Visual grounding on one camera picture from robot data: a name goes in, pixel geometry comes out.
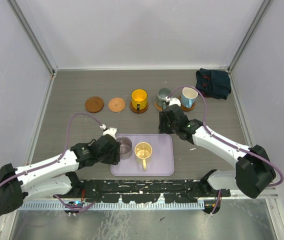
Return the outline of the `cream mug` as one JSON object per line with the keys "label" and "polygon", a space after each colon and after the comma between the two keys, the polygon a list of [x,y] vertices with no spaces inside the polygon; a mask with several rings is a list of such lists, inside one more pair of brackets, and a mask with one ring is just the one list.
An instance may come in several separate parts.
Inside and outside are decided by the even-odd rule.
{"label": "cream mug", "polygon": [[147,163],[150,157],[152,156],[153,148],[147,142],[139,142],[134,148],[134,154],[136,159],[139,160],[142,164],[144,171],[147,170]]}

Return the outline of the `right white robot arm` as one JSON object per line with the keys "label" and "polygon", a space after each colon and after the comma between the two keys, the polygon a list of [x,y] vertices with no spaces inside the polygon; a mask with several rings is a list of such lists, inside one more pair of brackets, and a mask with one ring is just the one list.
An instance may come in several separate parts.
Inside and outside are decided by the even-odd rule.
{"label": "right white robot arm", "polygon": [[240,190],[255,199],[276,177],[263,147],[234,142],[212,131],[200,120],[188,119],[177,104],[159,113],[158,129],[161,134],[176,134],[183,141],[209,150],[234,168],[229,171],[213,169],[201,178],[201,191],[207,197],[213,197],[219,190]]}

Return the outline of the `large woven rattan coaster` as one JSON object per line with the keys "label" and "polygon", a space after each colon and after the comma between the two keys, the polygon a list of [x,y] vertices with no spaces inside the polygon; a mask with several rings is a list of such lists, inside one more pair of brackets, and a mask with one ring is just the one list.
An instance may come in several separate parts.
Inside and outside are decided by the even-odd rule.
{"label": "large woven rattan coaster", "polygon": [[167,103],[164,100],[160,100],[160,101],[156,100],[154,102],[154,105],[159,111],[163,111],[166,109]]}

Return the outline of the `small woven rattan coaster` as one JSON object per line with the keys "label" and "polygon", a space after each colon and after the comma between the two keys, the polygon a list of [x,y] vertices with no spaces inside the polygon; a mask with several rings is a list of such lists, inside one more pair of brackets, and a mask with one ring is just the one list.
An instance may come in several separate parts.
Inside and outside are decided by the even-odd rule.
{"label": "small woven rattan coaster", "polygon": [[126,103],[123,98],[116,97],[109,101],[108,108],[110,111],[118,113],[121,112],[126,106]]}

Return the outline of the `yellow transparent mug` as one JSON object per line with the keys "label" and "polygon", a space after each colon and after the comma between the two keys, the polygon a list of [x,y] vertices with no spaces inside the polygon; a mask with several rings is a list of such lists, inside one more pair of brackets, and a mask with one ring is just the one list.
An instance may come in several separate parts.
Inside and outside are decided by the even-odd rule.
{"label": "yellow transparent mug", "polygon": [[135,89],[131,93],[131,104],[133,109],[142,111],[147,107],[148,94],[144,89]]}

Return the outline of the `white and blue mug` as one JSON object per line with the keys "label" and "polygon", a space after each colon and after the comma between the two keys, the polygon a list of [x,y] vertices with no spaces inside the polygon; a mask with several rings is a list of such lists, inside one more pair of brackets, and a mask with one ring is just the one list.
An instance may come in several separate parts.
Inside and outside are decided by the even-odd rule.
{"label": "white and blue mug", "polygon": [[181,92],[181,96],[188,99],[196,99],[198,97],[198,92],[190,87],[184,87]]}

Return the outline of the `purple transparent mug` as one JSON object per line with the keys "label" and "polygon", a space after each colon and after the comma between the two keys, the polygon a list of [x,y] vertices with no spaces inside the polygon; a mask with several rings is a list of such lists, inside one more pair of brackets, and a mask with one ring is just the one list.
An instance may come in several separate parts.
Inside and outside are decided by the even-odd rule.
{"label": "purple transparent mug", "polygon": [[120,143],[119,156],[121,160],[126,160],[131,157],[133,151],[132,141],[125,136],[120,136],[116,139]]}

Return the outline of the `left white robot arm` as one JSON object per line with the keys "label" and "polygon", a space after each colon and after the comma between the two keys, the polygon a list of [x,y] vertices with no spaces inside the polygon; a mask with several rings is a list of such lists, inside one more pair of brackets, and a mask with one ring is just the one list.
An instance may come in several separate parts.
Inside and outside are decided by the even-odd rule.
{"label": "left white robot arm", "polygon": [[38,198],[79,197],[82,183],[75,172],[98,162],[107,165],[120,162],[120,143],[109,134],[89,143],[77,143],[64,153],[35,164],[3,165],[0,168],[0,216]]}

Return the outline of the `grey metallic mug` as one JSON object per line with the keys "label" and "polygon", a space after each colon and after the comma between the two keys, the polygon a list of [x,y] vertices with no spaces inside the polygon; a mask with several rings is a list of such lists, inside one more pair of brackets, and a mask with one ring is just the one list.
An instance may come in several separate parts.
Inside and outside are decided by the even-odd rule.
{"label": "grey metallic mug", "polygon": [[155,98],[155,104],[159,107],[159,108],[163,108],[164,105],[166,104],[166,97],[171,93],[171,90],[168,88],[161,88],[157,94],[156,94],[156,98]]}

